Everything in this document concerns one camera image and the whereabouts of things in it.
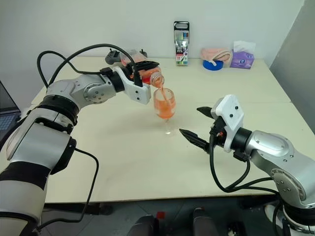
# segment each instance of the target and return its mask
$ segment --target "blue tape roll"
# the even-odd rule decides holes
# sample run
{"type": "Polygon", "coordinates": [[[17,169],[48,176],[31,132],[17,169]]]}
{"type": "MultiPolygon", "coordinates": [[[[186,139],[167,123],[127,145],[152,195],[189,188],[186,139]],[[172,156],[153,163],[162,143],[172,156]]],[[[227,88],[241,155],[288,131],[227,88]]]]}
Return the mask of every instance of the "blue tape roll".
{"type": "Polygon", "coordinates": [[[211,62],[208,62],[207,60],[204,60],[202,65],[205,67],[207,70],[220,70],[223,67],[223,61],[221,60],[215,60],[215,63],[217,64],[214,66],[211,62]]]}

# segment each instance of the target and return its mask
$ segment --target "beige table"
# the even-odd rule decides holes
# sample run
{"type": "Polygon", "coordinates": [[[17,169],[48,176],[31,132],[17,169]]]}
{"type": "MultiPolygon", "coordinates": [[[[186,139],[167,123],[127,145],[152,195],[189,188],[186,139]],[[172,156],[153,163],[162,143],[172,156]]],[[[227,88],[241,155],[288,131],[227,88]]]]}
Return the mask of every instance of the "beige table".
{"type": "MultiPolygon", "coordinates": [[[[122,92],[79,113],[71,135],[78,148],[91,152],[100,162],[92,202],[226,195],[213,181],[208,155],[191,145],[178,129],[189,129],[208,139],[213,121],[196,108],[213,106],[229,93],[239,97],[245,128],[282,134],[299,151],[315,157],[314,134],[262,60],[256,60],[251,70],[225,68],[216,72],[203,69],[199,60],[191,60],[188,67],[176,67],[173,59],[155,61],[160,62],[165,86],[174,91],[177,100],[176,114],[170,120],[171,134],[165,134],[165,124],[155,115],[152,101],[145,106],[130,101],[122,92]]],[[[106,66],[103,58],[77,58],[74,64],[91,71],[106,66]]],[[[66,68],[59,79],[75,76],[66,68]]],[[[43,96],[40,92],[33,104],[43,96]]],[[[244,163],[221,148],[216,148],[215,164],[224,186],[245,169],[244,163]]],[[[6,165],[2,152],[0,166],[6,165]]],[[[64,171],[50,176],[46,202],[84,202],[94,171],[91,158],[75,153],[64,171]]],[[[246,181],[266,176],[252,165],[246,181]]],[[[271,181],[259,186],[275,188],[271,181]]],[[[242,190],[233,194],[265,192],[242,190]]]]}

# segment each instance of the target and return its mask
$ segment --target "robotic arm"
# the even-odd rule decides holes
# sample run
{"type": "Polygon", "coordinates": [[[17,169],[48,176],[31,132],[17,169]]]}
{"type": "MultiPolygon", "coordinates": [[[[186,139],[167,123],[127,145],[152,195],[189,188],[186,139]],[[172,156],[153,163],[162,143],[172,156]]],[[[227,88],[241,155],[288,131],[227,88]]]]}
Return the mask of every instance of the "robotic arm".
{"type": "Polygon", "coordinates": [[[234,150],[233,156],[238,160],[250,159],[275,182],[290,227],[305,234],[315,234],[315,161],[299,153],[281,135],[244,129],[244,113],[235,95],[221,98],[213,108],[197,110],[215,120],[210,143],[181,129],[185,138],[210,155],[218,145],[226,152],[234,150]]]}
{"type": "MultiPolygon", "coordinates": [[[[139,62],[141,69],[157,65],[139,62]]],[[[150,101],[150,86],[135,85],[127,78],[131,73],[128,66],[115,66],[47,88],[43,101],[7,142],[10,164],[0,173],[0,236],[29,236],[38,226],[48,176],[67,167],[76,147],[70,134],[83,107],[103,103],[121,91],[136,102],[150,101]]]]}

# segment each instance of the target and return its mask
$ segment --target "purple tissue box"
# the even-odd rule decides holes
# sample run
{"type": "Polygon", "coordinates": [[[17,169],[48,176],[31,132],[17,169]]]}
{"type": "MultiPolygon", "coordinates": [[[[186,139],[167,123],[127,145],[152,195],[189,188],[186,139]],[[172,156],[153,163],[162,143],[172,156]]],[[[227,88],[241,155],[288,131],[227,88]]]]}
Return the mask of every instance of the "purple tissue box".
{"type": "Polygon", "coordinates": [[[233,58],[230,67],[250,69],[254,61],[254,55],[247,52],[233,52],[233,58]]]}

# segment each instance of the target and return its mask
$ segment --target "laptop keyboard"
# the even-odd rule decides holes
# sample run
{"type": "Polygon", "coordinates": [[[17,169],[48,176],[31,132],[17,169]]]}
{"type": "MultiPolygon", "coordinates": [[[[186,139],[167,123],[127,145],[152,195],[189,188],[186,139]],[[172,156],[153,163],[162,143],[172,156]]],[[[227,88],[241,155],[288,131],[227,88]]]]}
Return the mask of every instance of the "laptop keyboard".
{"type": "Polygon", "coordinates": [[[7,130],[12,123],[15,115],[0,117],[0,130],[7,130]]]}

